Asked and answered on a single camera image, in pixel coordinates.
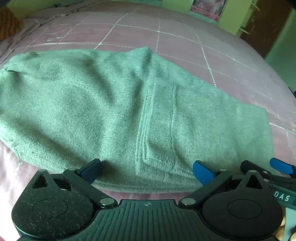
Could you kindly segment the cream glossy wardrobe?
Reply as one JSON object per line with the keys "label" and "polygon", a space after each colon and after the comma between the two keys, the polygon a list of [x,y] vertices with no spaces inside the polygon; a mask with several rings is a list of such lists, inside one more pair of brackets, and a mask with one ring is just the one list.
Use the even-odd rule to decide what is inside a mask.
{"label": "cream glossy wardrobe", "polygon": [[160,0],[160,1],[132,1],[137,4],[158,6],[179,13],[191,15],[200,20],[216,25],[227,32],[240,36],[249,34],[245,27],[254,11],[260,11],[257,1],[252,0]]}

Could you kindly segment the green grey pants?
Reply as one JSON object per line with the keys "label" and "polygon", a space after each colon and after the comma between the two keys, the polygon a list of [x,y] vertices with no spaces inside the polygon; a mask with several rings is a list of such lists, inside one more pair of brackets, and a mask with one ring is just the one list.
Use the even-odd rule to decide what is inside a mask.
{"label": "green grey pants", "polygon": [[95,186],[130,193],[190,192],[192,165],[239,173],[269,168],[267,112],[149,48],[27,52],[1,68],[1,141],[50,172],[100,159]]}

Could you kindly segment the orange striped pillow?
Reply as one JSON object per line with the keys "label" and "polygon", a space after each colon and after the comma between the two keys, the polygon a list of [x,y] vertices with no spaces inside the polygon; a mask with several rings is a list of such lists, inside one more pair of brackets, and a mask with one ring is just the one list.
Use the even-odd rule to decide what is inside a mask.
{"label": "orange striped pillow", "polygon": [[15,36],[24,28],[23,22],[19,21],[7,6],[1,8],[0,18],[0,41]]}

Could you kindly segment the lower right pink poster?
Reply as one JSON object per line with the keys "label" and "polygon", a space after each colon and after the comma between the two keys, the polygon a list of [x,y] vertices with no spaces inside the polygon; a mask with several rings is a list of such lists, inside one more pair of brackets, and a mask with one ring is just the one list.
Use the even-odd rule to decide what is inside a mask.
{"label": "lower right pink poster", "polygon": [[193,1],[190,14],[205,20],[218,22],[226,3],[226,0],[196,0]]}

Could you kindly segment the brown wooden door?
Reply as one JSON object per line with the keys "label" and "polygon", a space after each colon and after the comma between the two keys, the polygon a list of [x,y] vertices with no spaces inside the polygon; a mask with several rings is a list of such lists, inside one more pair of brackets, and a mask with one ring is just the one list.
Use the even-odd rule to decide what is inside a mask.
{"label": "brown wooden door", "polygon": [[255,1],[240,38],[265,58],[274,46],[292,11],[288,1]]}

